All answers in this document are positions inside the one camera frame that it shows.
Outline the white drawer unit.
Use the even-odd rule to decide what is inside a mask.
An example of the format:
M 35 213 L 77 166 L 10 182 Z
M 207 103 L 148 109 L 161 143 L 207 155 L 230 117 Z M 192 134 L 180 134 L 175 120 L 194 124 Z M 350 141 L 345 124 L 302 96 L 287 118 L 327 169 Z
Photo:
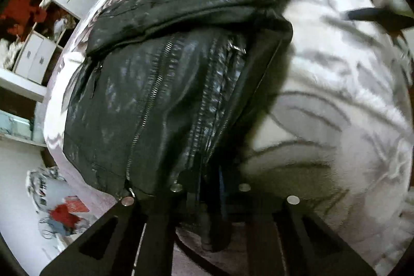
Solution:
M 25 41 L 13 72 L 32 82 L 42 84 L 49 62 L 57 44 L 33 31 Z

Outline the hanging red clothes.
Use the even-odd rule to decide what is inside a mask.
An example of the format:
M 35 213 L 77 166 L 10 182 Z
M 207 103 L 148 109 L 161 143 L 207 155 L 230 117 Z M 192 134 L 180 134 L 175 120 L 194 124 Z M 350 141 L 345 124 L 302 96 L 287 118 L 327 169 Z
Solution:
M 24 41 L 35 23 L 42 23 L 46 11 L 42 0 L 9 0 L 1 13 L 1 38 L 13 42 Z

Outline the black leather jacket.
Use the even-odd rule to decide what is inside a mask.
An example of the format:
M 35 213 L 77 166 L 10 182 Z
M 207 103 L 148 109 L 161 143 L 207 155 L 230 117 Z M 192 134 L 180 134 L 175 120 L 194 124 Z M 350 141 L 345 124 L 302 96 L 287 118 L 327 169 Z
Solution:
M 269 66 L 293 36 L 290 0 L 122 0 L 88 37 L 63 151 L 92 188 L 121 198 L 184 191 L 184 225 L 226 248 L 233 153 Z

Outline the floral bed blanket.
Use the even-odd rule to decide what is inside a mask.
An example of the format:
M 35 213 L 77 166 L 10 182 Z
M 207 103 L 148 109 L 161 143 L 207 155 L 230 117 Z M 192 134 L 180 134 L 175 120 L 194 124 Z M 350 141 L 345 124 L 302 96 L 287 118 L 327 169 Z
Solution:
M 119 1 L 98 0 L 75 29 L 48 87 L 43 129 L 60 172 L 97 219 L 138 197 L 90 187 L 64 154 L 64 128 L 93 25 Z M 370 0 L 289 1 L 291 42 L 270 64 L 232 156 L 230 240 L 222 250 L 204 249 L 179 211 L 170 275 L 249 275 L 241 183 L 298 196 L 374 275 L 413 274 L 412 57 L 374 14 Z

